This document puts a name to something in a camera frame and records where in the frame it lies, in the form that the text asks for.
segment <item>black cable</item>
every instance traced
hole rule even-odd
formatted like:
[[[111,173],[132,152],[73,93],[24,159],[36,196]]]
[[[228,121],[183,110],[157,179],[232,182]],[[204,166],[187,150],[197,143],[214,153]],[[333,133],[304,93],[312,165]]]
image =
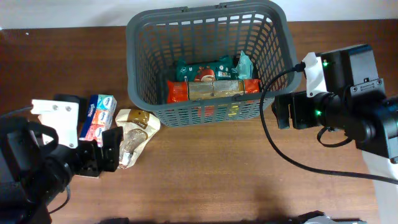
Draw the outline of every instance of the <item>black cable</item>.
[[[65,202],[62,205],[60,205],[58,208],[56,208],[56,209],[52,210],[51,212],[49,212],[49,214],[60,210],[61,208],[63,208],[69,202],[69,200],[70,200],[70,187],[69,187],[69,185],[67,185],[66,189],[67,189],[67,199],[65,200]]]
[[[344,146],[347,145],[348,143],[350,143],[352,141],[352,139],[350,138],[346,138],[344,141],[341,141],[339,143],[335,143],[335,144],[325,144],[321,141],[322,135],[323,133],[325,133],[325,131],[328,130],[328,127],[323,127],[317,134],[317,140],[318,142],[325,147],[340,147],[340,146]]]
[[[25,106],[25,107],[23,107],[21,109],[13,110],[13,111],[10,111],[8,113],[2,114],[2,115],[0,115],[0,118],[7,118],[9,116],[12,116],[12,115],[15,115],[15,114],[27,111],[27,110],[31,110],[32,108],[33,108],[33,106]]]
[[[264,128],[264,132],[266,133],[267,139],[269,141],[269,143],[271,144],[271,146],[274,148],[275,152],[278,153],[278,155],[280,155],[282,158],[284,158],[287,162],[301,168],[301,169],[305,169],[307,171],[310,172],[315,172],[318,174],[326,174],[326,175],[337,175],[337,176],[343,176],[343,177],[355,177],[355,178],[362,178],[362,179],[369,179],[369,180],[379,180],[379,181],[383,181],[383,182],[388,182],[391,184],[397,184],[398,185],[398,180],[392,179],[392,178],[388,178],[388,177],[382,177],[382,176],[378,176],[378,175],[372,175],[372,174],[360,174],[360,173],[355,173],[355,172],[342,172],[342,171],[334,171],[334,170],[323,170],[323,169],[317,169],[317,168],[312,168],[306,165],[303,165],[299,162],[294,161],[293,159],[289,158],[288,156],[286,156],[282,151],[280,151],[278,149],[278,147],[275,145],[275,143],[273,142],[271,135],[268,132],[267,129],[267,125],[266,125],[266,120],[264,118],[264,110],[262,109],[262,107],[264,106],[264,98],[266,96],[266,93],[269,89],[269,87],[280,77],[282,77],[283,75],[286,75],[290,72],[302,72],[303,71],[303,67],[305,68],[305,64],[304,66],[303,62],[301,64],[296,65],[294,68],[291,68],[289,70],[286,70],[284,72],[280,72],[276,77],[274,77],[265,87],[265,89],[262,91],[262,95],[261,95],[261,99],[260,99],[260,117],[261,117],[261,123],[262,123],[262,127]]]

